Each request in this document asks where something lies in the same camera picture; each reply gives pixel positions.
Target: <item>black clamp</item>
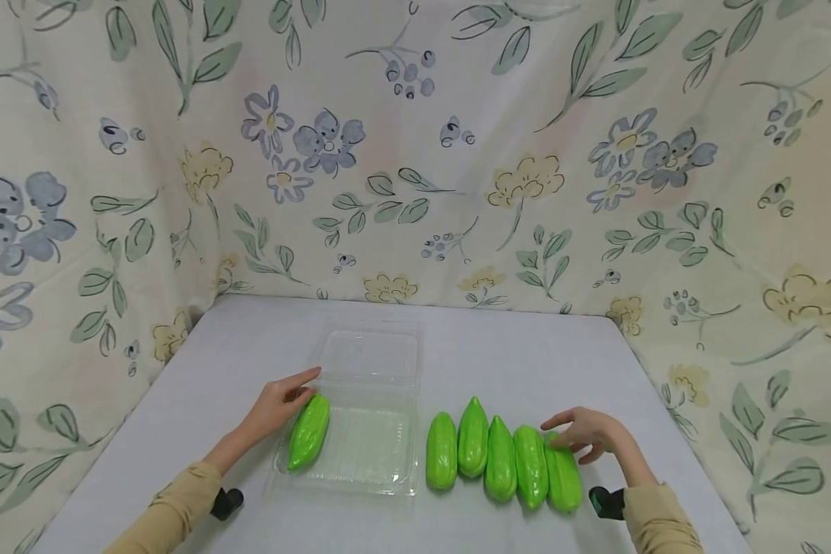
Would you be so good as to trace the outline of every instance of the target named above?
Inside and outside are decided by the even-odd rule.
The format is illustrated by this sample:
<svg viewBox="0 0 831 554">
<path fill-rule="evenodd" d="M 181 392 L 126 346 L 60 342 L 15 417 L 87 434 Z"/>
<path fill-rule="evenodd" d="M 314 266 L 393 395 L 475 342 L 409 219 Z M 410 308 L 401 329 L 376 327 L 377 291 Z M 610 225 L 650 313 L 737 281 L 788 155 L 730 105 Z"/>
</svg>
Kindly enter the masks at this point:
<svg viewBox="0 0 831 554">
<path fill-rule="evenodd" d="M 587 493 L 587 497 L 591 499 L 591 506 L 594 506 L 598 518 L 625 520 L 625 489 L 610 493 L 602 486 L 595 486 Z"/>
<path fill-rule="evenodd" d="M 237 508 L 243 505 L 244 494 L 240 492 L 240 489 L 230 489 L 227 493 L 224 489 L 219 489 L 219 494 L 216 495 L 209 514 L 218 521 L 227 521 L 237 511 Z"/>
</svg>

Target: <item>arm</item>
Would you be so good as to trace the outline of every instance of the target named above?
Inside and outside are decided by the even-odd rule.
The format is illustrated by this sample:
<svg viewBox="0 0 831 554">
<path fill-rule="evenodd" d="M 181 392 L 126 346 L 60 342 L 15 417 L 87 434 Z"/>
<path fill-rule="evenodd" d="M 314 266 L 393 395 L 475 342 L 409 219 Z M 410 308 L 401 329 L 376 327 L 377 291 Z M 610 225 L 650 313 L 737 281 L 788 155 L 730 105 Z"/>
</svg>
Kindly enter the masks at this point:
<svg viewBox="0 0 831 554">
<path fill-rule="evenodd" d="M 283 427 L 314 395 L 304 385 L 320 368 L 265 385 L 246 418 L 154 496 L 151 505 L 105 554 L 167 554 L 181 544 L 198 519 L 210 512 L 222 477 L 254 445 Z"/>
<path fill-rule="evenodd" d="M 650 470 L 635 438 L 618 420 L 591 409 L 574 408 L 545 421 L 542 429 L 572 424 L 551 442 L 552 448 L 589 453 L 579 464 L 594 462 L 611 452 L 625 475 L 625 521 L 639 554 L 703 554 L 696 530 L 680 508 L 677 496 Z"/>
</svg>

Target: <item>plastic clamshell lid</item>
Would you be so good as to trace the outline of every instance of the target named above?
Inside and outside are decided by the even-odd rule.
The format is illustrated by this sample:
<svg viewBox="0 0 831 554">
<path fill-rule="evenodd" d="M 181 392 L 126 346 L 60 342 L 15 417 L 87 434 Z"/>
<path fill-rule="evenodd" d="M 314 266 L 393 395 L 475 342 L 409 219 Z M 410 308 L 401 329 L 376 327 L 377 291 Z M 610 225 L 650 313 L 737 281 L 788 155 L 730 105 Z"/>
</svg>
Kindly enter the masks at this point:
<svg viewBox="0 0 831 554">
<path fill-rule="evenodd" d="M 288 471 L 289 423 L 269 486 L 415 495 L 421 348 L 419 322 L 328 319 L 309 356 L 309 366 L 323 367 L 312 385 L 329 399 L 320 456 Z"/>
</svg>

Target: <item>finger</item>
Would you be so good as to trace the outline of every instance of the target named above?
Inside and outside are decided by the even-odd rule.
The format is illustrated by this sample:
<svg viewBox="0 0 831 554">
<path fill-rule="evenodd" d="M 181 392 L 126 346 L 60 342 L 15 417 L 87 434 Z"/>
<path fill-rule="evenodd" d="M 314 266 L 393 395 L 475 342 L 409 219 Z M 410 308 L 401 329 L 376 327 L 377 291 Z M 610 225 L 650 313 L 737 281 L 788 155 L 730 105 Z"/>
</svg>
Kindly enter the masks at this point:
<svg viewBox="0 0 831 554">
<path fill-rule="evenodd" d="M 586 466 L 591 462 L 597 461 L 600 456 L 603 456 L 603 453 L 606 452 L 600 444 L 595 444 L 592 446 L 591 451 L 584 456 L 581 456 L 579 459 L 579 466 Z"/>
<path fill-rule="evenodd" d="M 572 427 L 568 427 L 566 431 L 561 432 L 559 436 L 554 439 L 554 441 L 550 442 L 550 447 L 558 450 L 565 449 L 574 442 L 575 441 L 572 438 Z"/>
<path fill-rule="evenodd" d="M 298 388 L 298 389 L 295 389 L 295 390 L 292 390 L 292 391 L 288 391 L 288 392 L 286 393 L 286 396 L 283 396 L 283 402 L 292 402 L 292 401 L 294 401 L 294 400 L 295 400 L 295 399 L 297 399 L 300 395 L 303 395 L 303 393 L 304 393 L 307 389 L 310 389 L 310 387 L 309 387 L 309 386 L 299 386 L 299 388 Z"/>
<path fill-rule="evenodd" d="M 316 379 L 317 375 L 320 375 L 320 372 L 320 366 L 312 367 L 311 369 L 306 369 L 304 372 L 289 375 L 286 379 L 281 379 L 280 384 L 283 385 L 284 390 L 295 390 L 298 389 L 299 386 L 305 385 L 307 382 Z"/>
<path fill-rule="evenodd" d="M 572 423 L 573 412 L 575 412 L 574 409 L 567 409 L 566 412 L 554 415 L 553 418 L 542 424 L 542 431 L 548 431 L 549 429 L 553 429 L 554 427 L 561 426 L 565 423 Z"/>
<path fill-rule="evenodd" d="M 291 410 L 291 412 L 298 412 L 298 410 L 302 408 L 307 401 L 311 400 L 312 396 L 316 395 L 316 393 L 316 389 L 311 389 L 311 387 L 309 387 L 308 389 L 305 389 L 301 395 L 295 397 L 295 400 L 287 402 L 286 404 L 283 404 L 283 406 L 285 406 L 288 410 Z"/>
</svg>

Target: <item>yellow flower print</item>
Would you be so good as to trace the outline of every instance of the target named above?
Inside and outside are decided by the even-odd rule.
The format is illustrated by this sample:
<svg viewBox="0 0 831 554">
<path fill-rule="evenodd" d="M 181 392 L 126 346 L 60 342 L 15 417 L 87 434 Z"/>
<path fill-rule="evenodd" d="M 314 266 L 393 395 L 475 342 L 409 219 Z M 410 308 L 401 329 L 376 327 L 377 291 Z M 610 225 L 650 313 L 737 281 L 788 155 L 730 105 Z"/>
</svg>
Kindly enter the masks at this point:
<svg viewBox="0 0 831 554">
<path fill-rule="evenodd" d="M 222 263 L 219 266 L 223 268 L 235 268 L 240 263 L 240 258 L 237 252 L 222 252 Z"/>
<path fill-rule="evenodd" d="M 763 303 L 778 319 L 798 327 L 798 331 L 767 354 L 748 362 L 733 362 L 733 365 L 750 365 L 782 354 L 816 329 L 831 343 L 831 279 L 818 280 L 805 266 L 795 264 L 785 273 L 781 290 L 773 286 L 766 288 Z"/>
<path fill-rule="evenodd" d="M 181 308 L 176 311 L 171 325 L 154 325 L 153 355 L 159 362 L 169 362 L 188 338 L 188 316 Z"/>
<path fill-rule="evenodd" d="M 209 199 L 209 193 L 234 169 L 234 161 L 212 147 L 207 141 L 200 142 L 199 152 L 185 148 L 184 159 L 180 159 L 185 188 L 188 196 L 201 205 L 200 193 Z"/>
<path fill-rule="evenodd" d="M 668 369 L 668 383 L 683 392 L 686 400 L 700 408 L 708 407 L 708 395 L 705 385 L 708 382 L 708 371 L 697 365 L 677 363 Z"/>
<path fill-rule="evenodd" d="M 615 298 L 609 304 L 606 316 L 613 320 L 623 333 L 636 337 L 641 332 L 639 317 L 643 314 L 642 299 L 639 296 L 631 298 Z"/>
<path fill-rule="evenodd" d="M 459 290 L 464 292 L 479 291 L 481 288 L 492 288 L 501 285 L 505 281 L 503 273 L 496 273 L 496 267 L 488 265 L 485 268 L 476 270 L 472 275 L 459 282 Z"/>
<path fill-rule="evenodd" d="M 418 285 L 409 284 L 406 275 L 398 275 L 397 279 L 389 279 L 384 273 L 379 273 L 375 279 L 363 279 L 365 299 L 369 302 L 402 304 L 404 299 L 418 292 Z"/>
<path fill-rule="evenodd" d="M 229 285 L 230 280 L 225 279 L 223 273 L 227 272 L 230 278 L 232 275 L 231 269 L 234 269 L 239 263 L 240 258 L 237 256 L 237 252 L 222 252 L 222 256 L 219 258 L 219 267 L 215 270 L 215 279 L 210 282 L 209 287 L 215 291 L 219 287 L 224 288 Z"/>
<path fill-rule="evenodd" d="M 560 170 L 560 161 L 554 154 L 541 159 L 530 155 L 524 156 L 514 171 L 496 169 L 496 173 L 493 174 L 496 190 L 486 195 L 486 201 L 499 208 L 516 209 L 514 226 L 511 227 L 508 238 L 497 248 L 497 252 L 504 249 L 514 237 L 526 199 L 548 197 L 563 186 L 565 177 L 557 173 L 558 170 Z"/>
</svg>

